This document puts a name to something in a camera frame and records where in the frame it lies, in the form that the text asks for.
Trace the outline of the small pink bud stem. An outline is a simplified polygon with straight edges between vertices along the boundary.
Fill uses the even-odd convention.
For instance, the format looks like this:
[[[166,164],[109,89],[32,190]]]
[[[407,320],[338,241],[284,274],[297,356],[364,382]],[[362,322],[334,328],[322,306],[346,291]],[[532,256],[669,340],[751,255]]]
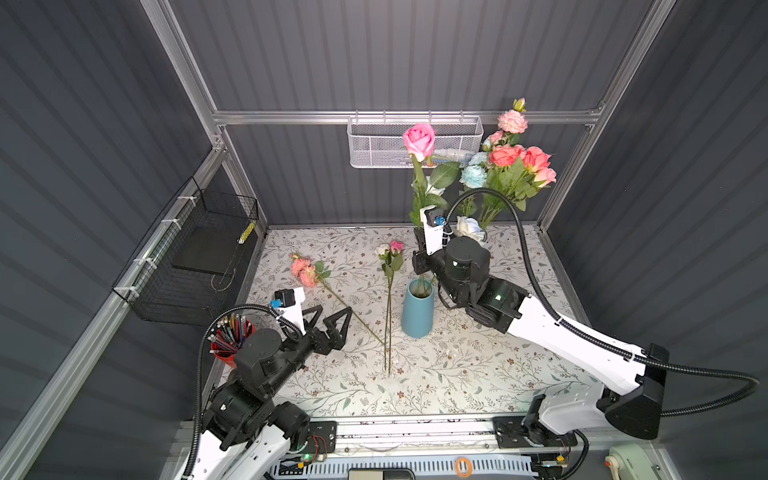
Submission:
[[[419,123],[410,127],[403,134],[403,141],[413,167],[413,202],[409,218],[416,227],[421,227],[423,208],[449,207],[443,193],[458,178],[460,164],[454,161],[433,164],[436,132],[431,124]]]

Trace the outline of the teal cylindrical vase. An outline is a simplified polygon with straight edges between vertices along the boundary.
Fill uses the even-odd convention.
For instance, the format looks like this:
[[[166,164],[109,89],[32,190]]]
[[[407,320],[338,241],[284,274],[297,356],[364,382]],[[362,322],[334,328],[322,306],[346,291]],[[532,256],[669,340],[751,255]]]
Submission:
[[[434,290],[424,278],[412,280],[406,290],[401,316],[401,328],[411,338],[423,338],[433,328]]]

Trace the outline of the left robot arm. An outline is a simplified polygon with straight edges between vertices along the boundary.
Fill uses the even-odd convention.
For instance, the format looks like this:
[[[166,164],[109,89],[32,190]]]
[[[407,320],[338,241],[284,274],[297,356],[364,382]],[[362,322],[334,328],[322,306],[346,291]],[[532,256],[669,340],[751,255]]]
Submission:
[[[271,306],[240,304],[222,312],[206,329],[213,334],[218,323],[242,311],[256,311],[272,317],[284,329],[285,336],[267,328],[247,337],[235,354],[235,368],[230,379],[216,388],[209,397],[203,396],[203,367],[197,362],[196,398],[190,453],[180,477],[194,479],[195,463],[200,453],[202,434],[209,431],[220,441],[220,449],[242,443],[253,444],[262,429],[282,416],[290,421],[288,441],[308,434],[309,416],[295,405],[285,402],[277,405],[274,397],[298,370],[305,366],[313,354],[327,355],[342,350],[346,344],[353,309],[345,307],[323,319],[324,331],[317,327],[321,306],[300,311],[312,318],[304,323],[308,332],[302,334],[283,315]]]

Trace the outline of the pink carnation flower stem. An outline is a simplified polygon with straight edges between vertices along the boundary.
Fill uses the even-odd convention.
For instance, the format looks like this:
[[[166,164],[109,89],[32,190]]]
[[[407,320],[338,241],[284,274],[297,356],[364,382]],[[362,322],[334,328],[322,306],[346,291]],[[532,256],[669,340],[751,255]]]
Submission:
[[[497,120],[497,131],[483,142],[483,150],[490,152],[498,147],[514,145],[528,129],[525,117],[527,102],[524,97],[516,99],[510,110],[503,112]]]

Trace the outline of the deep pink rose stem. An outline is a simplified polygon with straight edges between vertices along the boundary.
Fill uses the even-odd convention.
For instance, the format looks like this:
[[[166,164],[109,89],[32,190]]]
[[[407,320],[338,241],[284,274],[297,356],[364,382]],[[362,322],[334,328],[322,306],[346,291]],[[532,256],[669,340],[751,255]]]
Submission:
[[[518,198],[531,198],[542,189],[535,188],[532,183],[536,173],[542,168],[551,168],[550,155],[536,146],[529,147],[523,156],[524,174],[519,186]]]

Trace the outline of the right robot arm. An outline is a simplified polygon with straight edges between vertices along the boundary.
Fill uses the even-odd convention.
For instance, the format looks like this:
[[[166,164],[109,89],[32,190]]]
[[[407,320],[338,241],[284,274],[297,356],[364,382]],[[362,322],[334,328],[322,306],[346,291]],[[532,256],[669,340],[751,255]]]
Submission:
[[[757,390],[759,381],[752,375],[672,364],[663,347],[641,348],[568,319],[541,296],[492,276],[489,251],[472,238],[449,238],[439,227],[417,227],[414,233],[415,272],[433,274],[453,307],[486,328],[549,350],[596,379],[596,385],[582,392],[535,395],[523,428],[536,444],[604,426],[654,440],[664,418],[719,409]],[[663,401],[670,373],[738,380],[744,385],[719,399],[666,410]]]

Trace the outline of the light pink rose stem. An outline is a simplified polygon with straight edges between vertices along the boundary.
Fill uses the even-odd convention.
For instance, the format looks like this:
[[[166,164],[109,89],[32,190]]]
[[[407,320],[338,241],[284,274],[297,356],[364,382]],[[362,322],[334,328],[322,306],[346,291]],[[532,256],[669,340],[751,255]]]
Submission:
[[[542,168],[536,173],[532,185],[537,189],[543,189],[555,182],[556,171],[552,168]]]

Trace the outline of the purple ribbed glass vase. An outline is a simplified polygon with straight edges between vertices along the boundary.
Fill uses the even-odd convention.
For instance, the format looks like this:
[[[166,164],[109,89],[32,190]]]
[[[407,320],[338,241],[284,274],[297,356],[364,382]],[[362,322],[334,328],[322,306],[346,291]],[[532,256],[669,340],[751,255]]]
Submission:
[[[468,236],[454,236],[449,242],[449,250],[451,254],[457,257],[469,257],[478,249],[481,245],[473,238]]]

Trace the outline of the white and magenta rosebud stems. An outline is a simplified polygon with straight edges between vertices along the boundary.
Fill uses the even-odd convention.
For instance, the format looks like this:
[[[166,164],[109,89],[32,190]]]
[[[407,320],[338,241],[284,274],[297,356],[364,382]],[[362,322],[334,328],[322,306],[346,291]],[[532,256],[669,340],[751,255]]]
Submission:
[[[403,265],[404,244],[398,240],[383,243],[376,249],[381,269],[387,282],[387,300],[384,320],[384,368],[388,375],[392,368],[392,288],[395,274]]]

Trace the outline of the coral pink rose stem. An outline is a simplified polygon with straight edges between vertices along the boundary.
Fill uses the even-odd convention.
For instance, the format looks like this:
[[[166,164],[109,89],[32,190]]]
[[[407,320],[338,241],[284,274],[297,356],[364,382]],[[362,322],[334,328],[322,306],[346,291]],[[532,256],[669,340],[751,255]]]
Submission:
[[[489,154],[487,176],[484,187],[503,194],[510,202],[517,204],[525,200],[526,170],[523,164],[525,148],[520,145],[504,146]],[[505,208],[505,204],[494,195],[483,195],[483,209],[480,226],[486,228]]]

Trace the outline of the pink double carnation stem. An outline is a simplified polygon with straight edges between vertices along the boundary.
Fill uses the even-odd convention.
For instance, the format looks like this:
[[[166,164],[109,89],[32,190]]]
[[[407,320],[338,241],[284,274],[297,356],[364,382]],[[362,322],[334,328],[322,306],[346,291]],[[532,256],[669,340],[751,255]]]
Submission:
[[[349,307],[349,304],[336,293],[330,285],[327,283],[327,279],[331,275],[331,271],[325,266],[322,260],[313,262],[308,257],[303,257],[298,253],[291,255],[292,265],[291,273],[296,277],[304,287],[313,288],[317,285],[322,286],[333,298],[338,300],[344,307]],[[375,340],[384,348],[384,333],[383,337],[376,334],[373,329],[362,319],[362,317],[353,312],[353,316],[363,325],[363,327],[373,336]]]

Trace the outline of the white blue carnation stem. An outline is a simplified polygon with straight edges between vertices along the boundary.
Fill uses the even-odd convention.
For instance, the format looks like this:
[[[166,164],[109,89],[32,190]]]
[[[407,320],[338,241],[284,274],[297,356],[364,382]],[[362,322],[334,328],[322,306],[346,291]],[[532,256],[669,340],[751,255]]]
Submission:
[[[463,185],[463,191],[486,186],[488,161],[489,154],[483,151],[477,152],[471,157],[461,173],[460,183]],[[459,214],[461,216],[471,217],[476,211],[477,205],[474,197],[466,198],[459,206]]]

